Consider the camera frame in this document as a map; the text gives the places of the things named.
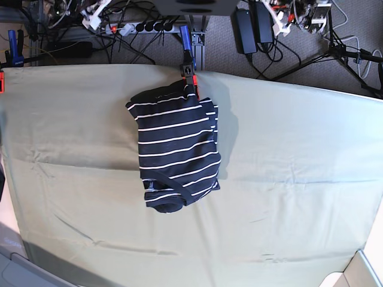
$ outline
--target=light green cloth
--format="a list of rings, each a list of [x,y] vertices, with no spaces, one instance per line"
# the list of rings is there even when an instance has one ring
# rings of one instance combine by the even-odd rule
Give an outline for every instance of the light green cloth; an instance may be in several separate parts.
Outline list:
[[[74,284],[317,287],[363,248],[383,193],[383,103],[198,74],[219,105],[220,191],[145,207],[133,95],[144,65],[6,69],[1,139],[30,260]]]

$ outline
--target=black and white striped shirt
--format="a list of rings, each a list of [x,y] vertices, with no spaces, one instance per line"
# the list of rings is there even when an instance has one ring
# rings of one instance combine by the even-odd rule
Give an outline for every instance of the black and white striped shirt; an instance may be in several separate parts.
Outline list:
[[[218,106],[183,81],[137,94],[126,105],[138,123],[148,207],[175,212],[218,190]]]

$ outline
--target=striped shirt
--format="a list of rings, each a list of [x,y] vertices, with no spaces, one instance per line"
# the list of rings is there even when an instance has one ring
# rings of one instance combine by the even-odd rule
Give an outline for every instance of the striped shirt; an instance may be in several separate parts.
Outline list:
[[[218,106],[183,81],[137,94],[126,108],[138,124],[145,202],[175,212],[219,190]]]

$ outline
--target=gray carpet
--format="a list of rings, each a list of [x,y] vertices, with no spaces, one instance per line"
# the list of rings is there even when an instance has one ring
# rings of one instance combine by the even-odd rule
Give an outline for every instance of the gray carpet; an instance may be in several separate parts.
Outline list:
[[[349,17],[349,22],[345,26],[337,29],[340,37],[356,35],[359,37],[360,46],[363,49],[372,51],[376,48],[383,51],[383,1],[382,0],[337,0],[338,4],[345,10]],[[239,7],[246,7],[246,3],[240,2]],[[334,24],[344,21],[343,15],[333,7]],[[142,19],[140,15],[128,16],[129,20]],[[139,35],[133,43],[137,49],[145,47],[146,43],[152,39],[153,35]],[[327,49],[327,42],[322,40],[319,35],[311,35],[305,31],[294,27],[287,37],[280,36],[279,40],[296,51],[304,61],[312,56],[323,53]],[[181,44],[172,36],[165,35],[164,45],[162,38],[158,39],[147,50],[146,54],[152,57],[157,65],[179,67],[183,59]],[[347,45],[355,46],[356,41],[346,42]],[[284,58],[279,63],[274,63],[265,73],[268,77],[276,76],[291,67],[297,65],[298,61],[294,54],[281,47]],[[114,47],[113,63],[129,63],[135,55],[121,49],[118,53],[118,44]],[[356,70],[356,64],[352,61],[351,66]],[[71,59],[69,63],[107,63],[106,54],[102,51],[95,53],[90,59]],[[148,60],[141,58],[137,63],[149,63]],[[264,70],[270,60],[265,54],[258,52],[254,55],[254,64]],[[221,72],[225,74],[238,75],[242,77],[256,78],[258,73],[249,65],[244,55],[236,51],[230,17],[212,16],[206,34],[206,70]],[[366,90],[342,67],[337,61],[316,63],[308,66],[293,75],[281,80],[285,83],[299,84],[305,86],[327,88],[331,90],[344,91],[355,94],[369,95]],[[378,79],[378,67],[376,64],[371,66],[370,74],[366,79],[367,83],[373,87],[380,88]]]

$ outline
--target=metal stand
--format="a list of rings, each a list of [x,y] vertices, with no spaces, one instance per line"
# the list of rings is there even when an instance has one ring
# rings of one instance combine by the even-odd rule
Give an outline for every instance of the metal stand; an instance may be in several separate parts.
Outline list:
[[[315,57],[315,58],[307,61],[306,63],[304,63],[304,64],[302,64],[296,68],[293,68],[293,69],[291,69],[291,70],[289,70],[289,71],[287,71],[287,72],[285,72],[279,76],[272,78],[271,81],[278,81],[281,78],[286,77],[287,75],[295,73],[296,71],[299,71],[299,70],[303,69],[304,67],[307,67],[313,63],[320,61],[321,59],[332,57],[335,60],[337,60],[339,63],[341,63],[347,69],[347,71],[355,79],[357,79],[360,82],[362,88],[371,92],[372,97],[382,99],[382,96],[383,96],[383,58],[375,57],[375,56],[371,55],[370,52],[365,51],[365,50],[360,50],[356,53],[347,51],[347,49],[346,49],[347,46],[342,42],[342,40],[338,37],[338,35],[336,34],[336,32],[333,29],[331,11],[329,11],[329,31],[330,31],[330,44],[329,44],[329,49],[327,50],[327,52],[325,52],[324,54],[322,54],[318,57]],[[349,66],[349,64],[348,64],[349,58],[353,58],[354,61],[358,65],[360,64],[360,62],[362,60],[368,60],[371,62],[379,63],[379,77],[381,79],[382,88],[380,90],[378,90],[376,88],[368,86],[366,84],[366,82],[363,81],[362,78],[360,78],[358,73],[356,73],[352,69],[352,67]]]
[[[191,47],[196,59],[196,70],[205,69],[205,34],[210,16],[186,15],[187,26],[191,31]]]

